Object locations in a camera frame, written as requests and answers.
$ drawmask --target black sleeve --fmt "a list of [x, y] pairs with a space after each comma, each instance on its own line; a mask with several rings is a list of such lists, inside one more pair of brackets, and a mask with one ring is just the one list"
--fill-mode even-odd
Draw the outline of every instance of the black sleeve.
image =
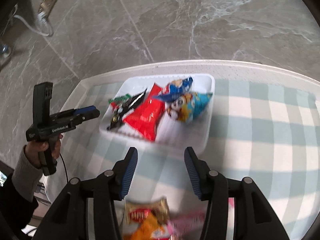
[[12, 183], [12, 174], [0, 187], [0, 211], [16, 235], [20, 235], [21, 229], [30, 222], [38, 205], [35, 198], [29, 202], [17, 192]]

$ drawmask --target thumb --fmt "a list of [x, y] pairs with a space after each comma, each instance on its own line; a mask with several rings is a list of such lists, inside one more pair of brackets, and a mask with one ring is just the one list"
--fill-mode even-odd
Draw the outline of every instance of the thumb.
[[32, 151], [35, 152], [43, 152], [48, 149], [48, 147], [48, 142], [33, 142], [33, 144], [31, 145]]

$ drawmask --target person's arm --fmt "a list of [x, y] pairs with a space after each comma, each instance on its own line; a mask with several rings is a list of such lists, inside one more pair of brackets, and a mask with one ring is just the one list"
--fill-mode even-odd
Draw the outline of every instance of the person's arm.
[[[52, 157], [60, 156], [61, 142], [58, 140]], [[42, 176], [38, 152], [48, 148], [48, 143], [29, 142], [22, 150], [17, 166], [0, 187], [0, 211], [14, 233], [30, 222], [34, 210], [38, 207], [34, 192]]]

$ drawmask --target device handle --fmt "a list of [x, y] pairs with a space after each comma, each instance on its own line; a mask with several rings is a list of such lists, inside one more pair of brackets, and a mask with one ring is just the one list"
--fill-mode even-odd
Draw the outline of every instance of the device handle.
[[52, 157], [52, 152], [58, 136], [50, 137], [48, 140], [49, 147], [44, 152], [39, 152], [39, 159], [44, 176], [49, 176], [57, 171], [57, 160]]

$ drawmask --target white tray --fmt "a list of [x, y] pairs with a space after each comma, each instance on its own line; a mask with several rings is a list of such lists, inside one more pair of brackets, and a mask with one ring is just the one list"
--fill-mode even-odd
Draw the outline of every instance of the white tray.
[[[215, 80], [209, 74], [177, 74], [177, 75], [155, 75], [155, 76], [141, 76], [127, 79], [119, 89], [116, 97], [125, 95], [136, 95], [147, 89], [150, 92], [154, 83], [164, 87], [167, 83], [176, 79], [184, 79], [192, 76], [193, 83], [191, 91], [208, 93], [212, 92], [214, 95]], [[139, 147], [142, 144], [153, 146], [163, 146], [177, 149], [178, 152], [183, 153], [188, 146], [193, 147], [196, 154], [204, 151], [208, 141], [209, 129], [213, 108], [212, 96], [205, 111], [189, 124], [181, 123], [173, 120], [165, 113], [157, 127], [156, 140], [154, 142], [148, 141], [135, 131], [128, 124], [123, 125], [119, 129], [112, 129], [107, 131], [106, 128], [110, 125], [113, 109], [110, 106], [103, 116], [99, 125], [100, 132], [111, 138], [118, 138], [121, 140], [130, 140], [131, 146]]]

